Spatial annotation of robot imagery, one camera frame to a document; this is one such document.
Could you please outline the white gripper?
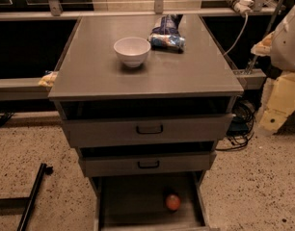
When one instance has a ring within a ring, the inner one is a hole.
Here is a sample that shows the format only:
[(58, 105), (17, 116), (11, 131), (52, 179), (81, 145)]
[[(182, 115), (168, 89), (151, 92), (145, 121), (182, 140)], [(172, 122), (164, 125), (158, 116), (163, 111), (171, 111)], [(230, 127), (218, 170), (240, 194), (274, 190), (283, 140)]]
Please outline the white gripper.
[[(274, 55), (271, 32), (255, 44), (251, 53), (259, 57)], [(263, 86), (261, 107), (258, 111), (258, 130), (263, 134), (274, 134), (295, 112), (295, 73), (284, 72), (276, 80), (268, 78)]]

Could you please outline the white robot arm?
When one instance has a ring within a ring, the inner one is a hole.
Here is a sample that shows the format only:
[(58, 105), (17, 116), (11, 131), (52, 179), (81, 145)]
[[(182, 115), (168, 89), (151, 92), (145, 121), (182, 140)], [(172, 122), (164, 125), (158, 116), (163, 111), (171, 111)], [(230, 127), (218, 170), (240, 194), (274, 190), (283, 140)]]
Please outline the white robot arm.
[(252, 47), (251, 52), (260, 57), (268, 56), (271, 65), (282, 72), (275, 80), (266, 80), (256, 117), (255, 130), (272, 135), (295, 112), (295, 5), (272, 33)]

